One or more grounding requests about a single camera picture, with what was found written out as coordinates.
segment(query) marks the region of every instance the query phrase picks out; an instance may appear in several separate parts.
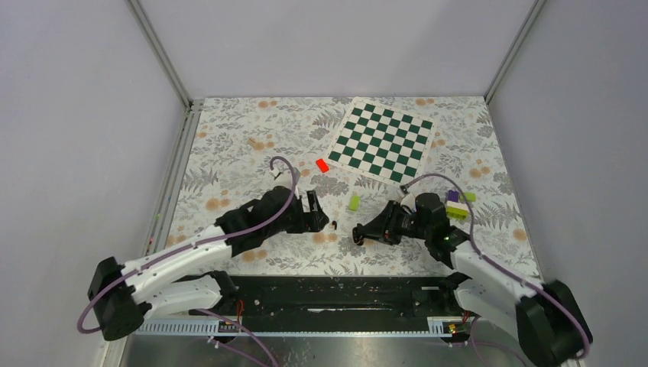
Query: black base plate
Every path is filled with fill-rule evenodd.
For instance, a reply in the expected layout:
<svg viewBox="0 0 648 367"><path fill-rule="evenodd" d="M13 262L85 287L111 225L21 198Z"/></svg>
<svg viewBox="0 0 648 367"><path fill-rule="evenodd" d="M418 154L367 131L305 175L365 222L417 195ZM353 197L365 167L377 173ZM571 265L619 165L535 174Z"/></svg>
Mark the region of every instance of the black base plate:
<svg viewBox="0 0 648 367"><path fill-rule="evenodd" d="M437 288L444 278L231 279L245 306L244 325L255 332L427 332L427 317L462 315L462 310ZM212 310L236 315L235 306Z"/></svg>

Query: chessboard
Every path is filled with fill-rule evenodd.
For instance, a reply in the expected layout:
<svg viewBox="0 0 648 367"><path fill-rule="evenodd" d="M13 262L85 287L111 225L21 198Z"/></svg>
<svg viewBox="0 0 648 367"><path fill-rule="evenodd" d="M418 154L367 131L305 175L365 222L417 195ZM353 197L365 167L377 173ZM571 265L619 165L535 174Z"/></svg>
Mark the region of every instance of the chessboard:
<svg viewBox="0 0 648 367"><path fill-rule="evenodd" d="M326 152L327 162L386 184L405 184L422 173L438 124L356 97Z"/></svg>

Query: floral pattern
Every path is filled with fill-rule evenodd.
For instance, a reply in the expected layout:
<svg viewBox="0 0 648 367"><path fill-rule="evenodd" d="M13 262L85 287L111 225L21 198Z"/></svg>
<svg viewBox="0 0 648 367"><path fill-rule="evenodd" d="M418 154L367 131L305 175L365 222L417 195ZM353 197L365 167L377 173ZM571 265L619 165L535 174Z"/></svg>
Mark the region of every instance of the floral pattern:
<svg viewBox="0 0 648 367"><path fill-rule="evenodd" d="M403 239L389 246L366 241L356 246L351 230L373 219L397 187L331 167L316 166L323 157L350 98L213 98L206 99L194 138L167 246L175 245L214 222L225 211L260 197L273 186L268 162L282 155L299 171L299 187L316 190L325 213L338 223L321 233L268 239L211 268L230 274L301 275L442 275L422 241ZM456 179L475 193L477 244L517 270L538 275L535 258L518 209L513 185L481 97L376 98L378 103L428 115L439 121L424 172ZM423 180L414 193L443 196L449 183ZM357 211L346 209L352 195ZM468 230L468 221L457 222Z"/></svg>

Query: small wooden block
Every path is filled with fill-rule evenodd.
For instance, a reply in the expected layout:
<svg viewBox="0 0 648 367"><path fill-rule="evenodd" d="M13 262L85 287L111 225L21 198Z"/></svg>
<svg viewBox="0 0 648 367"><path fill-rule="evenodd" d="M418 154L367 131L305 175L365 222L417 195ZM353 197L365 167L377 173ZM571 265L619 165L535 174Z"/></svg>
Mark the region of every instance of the small wooden block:
<svg viewBox="0 0 648 367"><path fill-rule="evenodd" d="M348 204L348 209L356 211L360 206L360 197L358 195L351 196L351 202Z"/></svg>
<svg viewBox="0 0 648 367"><path fill-rule="evenodd" d="M319 167L319 170L322 171L322 173L325 173L329 170L328 164L326 164L323 159L318 159L317 161L315 161L315 163L317 164L317 167Z"/></svg>

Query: white wall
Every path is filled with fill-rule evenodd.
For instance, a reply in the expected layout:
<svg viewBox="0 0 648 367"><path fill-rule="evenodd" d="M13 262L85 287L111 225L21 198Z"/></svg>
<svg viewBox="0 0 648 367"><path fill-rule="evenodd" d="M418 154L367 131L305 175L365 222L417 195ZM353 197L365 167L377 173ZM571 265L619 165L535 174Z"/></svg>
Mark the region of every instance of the white wall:
<svg viewBox="0 0 648 367"><path fill-rule="evenodd" d="M594 334L588 367L646 365L648 2L548 2L491 104L541 267Z"/></svg>
<svg viewBox="0 0 648 367"><path fill-rule="evenodd" d="M142 0L193 98L484 95L533 0Z"/></svg>
<svg viewBox="0 0 648 367"><path fill-rule="evenodd" d="M183 108L123 1L2 2L0 65L0 365L85 367L94 267L141 254Z"/></svg>

